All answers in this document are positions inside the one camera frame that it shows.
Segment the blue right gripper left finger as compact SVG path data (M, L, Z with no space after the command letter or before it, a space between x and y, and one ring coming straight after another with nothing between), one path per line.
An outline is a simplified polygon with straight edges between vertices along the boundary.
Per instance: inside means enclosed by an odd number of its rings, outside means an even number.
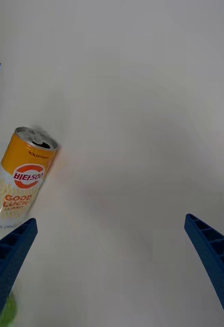
M10 326L17 313L12 287L38 233L35 218L0 240L0 326Z

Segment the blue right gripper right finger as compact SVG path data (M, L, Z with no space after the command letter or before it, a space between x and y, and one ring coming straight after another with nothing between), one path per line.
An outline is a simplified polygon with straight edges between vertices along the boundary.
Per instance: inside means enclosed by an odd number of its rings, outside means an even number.
M184 229L224 310L224 236L192 214L186 215Z

